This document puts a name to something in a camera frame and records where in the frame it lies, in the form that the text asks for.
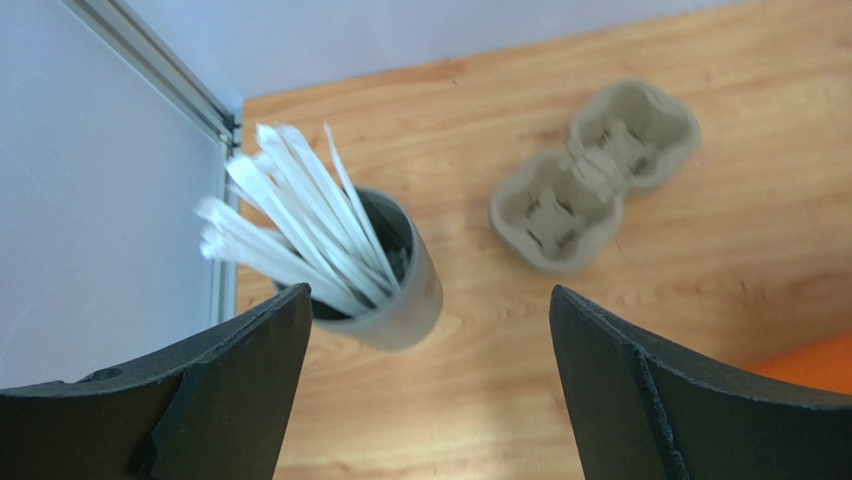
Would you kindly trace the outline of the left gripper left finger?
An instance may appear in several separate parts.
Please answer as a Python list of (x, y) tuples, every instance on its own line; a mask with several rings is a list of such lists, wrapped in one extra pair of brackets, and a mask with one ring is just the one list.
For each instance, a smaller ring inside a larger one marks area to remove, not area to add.
[(311, 333), (289, 287), (151, 354), (1, 393), (5, 479), (269, 479)]

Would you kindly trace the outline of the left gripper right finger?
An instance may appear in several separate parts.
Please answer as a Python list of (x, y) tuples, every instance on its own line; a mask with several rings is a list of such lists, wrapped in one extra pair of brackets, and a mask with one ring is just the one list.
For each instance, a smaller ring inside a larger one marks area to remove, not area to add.
[(851, 398), (714, 360), (556, 286), (550, 332), (588, 479), (847, 479)]

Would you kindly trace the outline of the orange paper bag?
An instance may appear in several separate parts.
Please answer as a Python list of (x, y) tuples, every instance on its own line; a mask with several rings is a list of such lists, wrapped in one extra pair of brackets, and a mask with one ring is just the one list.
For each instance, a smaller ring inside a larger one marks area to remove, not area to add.
[(851, 332), (808, 344), (747, 370), (796, 385), (851, 394)]

